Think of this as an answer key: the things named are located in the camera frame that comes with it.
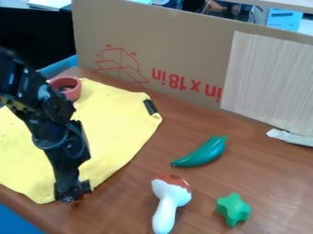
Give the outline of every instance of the red bowl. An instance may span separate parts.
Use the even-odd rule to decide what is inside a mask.
[[[81,81],[76,77],[57,77],[48,82],[53,90],[63,93],[68,100],[76,101],[81,96]]]

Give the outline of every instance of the green star toy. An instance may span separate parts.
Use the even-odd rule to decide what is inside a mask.
[[[231,193],[228,197],[217,199],[216,211],[225,217],[229,227],[235,227],[238,221],[248,220],[251,208],[239,194]]]

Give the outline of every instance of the box diagram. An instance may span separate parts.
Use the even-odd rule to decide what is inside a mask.
[[[128,53],[123,48],[107,48],[98,54],[94,71],[127,82],[143,85],[149,80],[140,72],[140,64],[134,58],[135,53]]]

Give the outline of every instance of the toy mushroom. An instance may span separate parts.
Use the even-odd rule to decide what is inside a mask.
[[[152,219],[153,231],[168,234],[174,227],[177,207],[183,207],[191,200],[191,188],[176,175],[157,175],[151,184],[154,194],[160,199]]]

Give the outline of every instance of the wooden panel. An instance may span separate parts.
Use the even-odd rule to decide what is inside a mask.
[[[266,5],[313,14],[313,0],[224,0],[247,5]]]
[[[313,47],[236,32],[221,107],[313,136]]]
[[[45,233],[152,234],[157,198],[150,181],[160,172],[182,176],[194,190],[191,202],[178,210],[171,234],[312,233],[311,149],[267,137],[264,133],[271,127],[266,124],[204,109],[120,80],[83,69],[63,75],[145,91],[164,122],[134,160],[78,203],[38,205],[0,186],[0,203]],[[169,165],[214,134],[229,136],[227,150],[216,162],[186,169]],[[231,192],[240,193],[253,210],[251,219],[234,229],[227,228],[214,212],[215,199]]]

